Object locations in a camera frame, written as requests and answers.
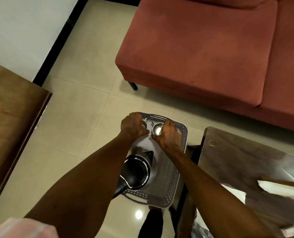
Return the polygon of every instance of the pink sleeve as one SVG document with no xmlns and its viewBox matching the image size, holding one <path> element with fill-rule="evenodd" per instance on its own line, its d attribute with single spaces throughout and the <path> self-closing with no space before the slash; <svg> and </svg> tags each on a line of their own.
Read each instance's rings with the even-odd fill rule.
<svg viewBox="0 0 294 238">
<path fill-rule="evenodd" d="M 59 238 L 54 226 L 32 219 L 10 218 L 0 225 L 0 238 Z"/>
</svg>

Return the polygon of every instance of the white wall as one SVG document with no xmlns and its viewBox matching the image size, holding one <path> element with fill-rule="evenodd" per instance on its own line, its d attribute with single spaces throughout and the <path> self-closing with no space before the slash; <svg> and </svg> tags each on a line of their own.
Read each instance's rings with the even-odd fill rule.
<svg viewBox="0 0 294 238">
<path fill-rule="evenodd" d="M 78 0 L 0 0 L 0 65 L 32 81 Z"/>
</svg>

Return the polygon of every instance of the kettle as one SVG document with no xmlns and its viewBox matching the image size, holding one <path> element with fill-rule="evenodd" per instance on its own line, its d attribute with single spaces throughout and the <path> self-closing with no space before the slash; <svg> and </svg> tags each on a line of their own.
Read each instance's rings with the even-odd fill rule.
<svg viewBox="0 0 294 238">
<path fill-rule="evenodd" d="M 132 149 L 124 162 L 113 198 L 126 189 L 139 190 L 151 184 L 157 173 L 157 160 L 154 152 L 143 146 Z"/>
</svg>

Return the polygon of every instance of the wooden panel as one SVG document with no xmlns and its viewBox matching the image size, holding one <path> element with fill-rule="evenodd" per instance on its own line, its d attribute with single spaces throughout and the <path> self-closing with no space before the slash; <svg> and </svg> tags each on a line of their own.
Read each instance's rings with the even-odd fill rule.
<svg viewBox="0 0 294 238">
<path fill-rule="evenodd" d="M 50 96 L 0 66 L 0 192 Z"/>
<path fill-rule="evenodd" d="M 293 155 L 209 127 L 199 166 L 219 183 L 246 192 L 246 205 L 277 237 L 283 237 L 279 228 L 294 225 L 294 200 L 264 192 L 257 183 L 263 177 L 294 182 Z"/>
</svg>

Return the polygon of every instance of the human arm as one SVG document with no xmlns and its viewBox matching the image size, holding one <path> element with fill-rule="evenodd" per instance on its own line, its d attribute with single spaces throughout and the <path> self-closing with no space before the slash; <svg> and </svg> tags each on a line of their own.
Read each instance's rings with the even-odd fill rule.
<svg viewBox="0 0 294 238">
<path fill-rule="evenodd" d="M 166 120 L 162 134 L 152 138 L 180 172 L 214 238 L 274 237 L 248 207 L 186 158 L 180 146 L 181 136 L 172 120 Z"/>
<path fill-rule="evenodd" d="M 60 238 L 96 236 L 129 148 L 148 133 L 141 115 L 129 114 L 117 137 L 59 179 L 25 217 L 55 226 Z"/>
</svg>

